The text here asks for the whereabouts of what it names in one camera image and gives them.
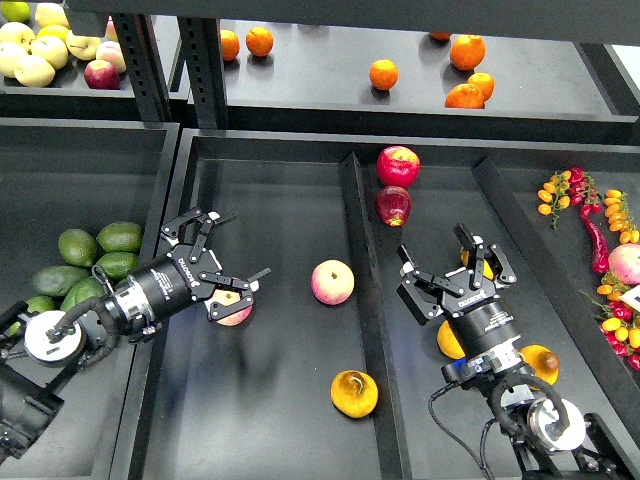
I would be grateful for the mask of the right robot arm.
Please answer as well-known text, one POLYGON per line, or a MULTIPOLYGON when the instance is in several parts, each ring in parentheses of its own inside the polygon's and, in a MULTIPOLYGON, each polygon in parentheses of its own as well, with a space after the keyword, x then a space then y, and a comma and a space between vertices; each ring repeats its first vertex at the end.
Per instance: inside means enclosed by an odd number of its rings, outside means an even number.
POLYGON ((499 292, 517 277, 501 247, 461 223, 454 233, 467 261, 443 275, 425 272, 405 245, 397 249, 397 292, 404 304, 421 325, 445 318, 463 351, 442 367, 445 384, 429 400, 455 388, 480 392, 492 413, 480 440, 498 426, 524 479, 632 478, 628 458, 602 418, 563 399, 516 348, 520 333, 499 292))

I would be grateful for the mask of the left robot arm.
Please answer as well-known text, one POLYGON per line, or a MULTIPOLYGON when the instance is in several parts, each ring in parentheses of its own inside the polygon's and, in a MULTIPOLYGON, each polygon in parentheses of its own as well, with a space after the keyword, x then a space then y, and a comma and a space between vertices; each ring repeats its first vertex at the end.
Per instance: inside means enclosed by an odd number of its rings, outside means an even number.
POLYGON ((202 303, 222 322, 254 304, 264 269, 247 279, 227 276, 207 248, 210 231, 228 221, 194 207, 165 223, 160 236, 170 250, 133 270, 113 286, 101 267, 93 277, 104 293, 72 307, 32 313, 20 301, 1 315, 1 457, 20 458, 63 405, 59 391, 78 371, 117 347, 123 337, 146 342, 168 319, 202 303))

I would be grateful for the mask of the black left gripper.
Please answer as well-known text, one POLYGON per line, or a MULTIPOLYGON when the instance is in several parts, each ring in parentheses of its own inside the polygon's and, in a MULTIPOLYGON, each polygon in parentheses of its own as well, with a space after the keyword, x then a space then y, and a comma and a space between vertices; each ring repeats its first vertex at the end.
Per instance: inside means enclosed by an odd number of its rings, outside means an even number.
POLYGON ((204 301, 210 321, 245 321, 252 312, 265 268, 248 280, 221 274, 221 265, 205 249, 214 227, 237 218, 193 207, 160 227, 160 237, 174 247, 128 275, 128 283, 153 320, 164 320, 196 301, 204 301))

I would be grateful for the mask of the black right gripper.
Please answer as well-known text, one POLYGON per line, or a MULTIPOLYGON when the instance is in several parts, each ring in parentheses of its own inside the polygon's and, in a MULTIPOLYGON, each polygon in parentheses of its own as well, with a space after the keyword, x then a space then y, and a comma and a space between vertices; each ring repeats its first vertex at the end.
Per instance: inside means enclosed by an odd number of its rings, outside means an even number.
POLYGON ((504 299, 494 287, 481 287, 488 280, 483 275, 484 261, 490 264, 494 272, 492 281, 498 289, 515 284, 517 277, 499 245, 486 245, 463 223, 457 223, 453 231, 462 249, 469 252, 466 267, 470 274, 469 286, 477 291, 455 297, 455 283, 424 273, 412 259, 406 245, 401 244, 397 248, 402 260, 401 282, 396 292, 421 326, 445 312, 465 356, 471 359, 505 342, 511 345, 519 337, 514 317, 504 299))

